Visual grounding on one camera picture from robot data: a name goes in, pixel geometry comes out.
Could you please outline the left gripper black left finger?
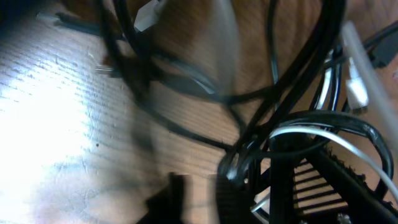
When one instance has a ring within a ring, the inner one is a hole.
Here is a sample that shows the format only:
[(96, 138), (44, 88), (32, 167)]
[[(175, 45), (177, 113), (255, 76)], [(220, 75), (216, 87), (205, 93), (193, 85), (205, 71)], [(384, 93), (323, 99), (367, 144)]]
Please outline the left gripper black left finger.
[(183, 224), (184, 175), (169, 174), (169, 183), (146, 201), (147, 213), (136, 224)]

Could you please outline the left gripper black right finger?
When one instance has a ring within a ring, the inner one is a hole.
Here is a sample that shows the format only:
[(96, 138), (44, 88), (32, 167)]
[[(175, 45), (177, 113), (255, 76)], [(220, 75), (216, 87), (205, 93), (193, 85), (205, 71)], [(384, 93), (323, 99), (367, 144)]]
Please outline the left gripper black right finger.
[(397, 210), (384, 201), (388, 188), (382, 180), (371, 190), (353, 169), (325, 149), (310, 153), (306, 160), (348, 204), (353, 223), (397, 224)]

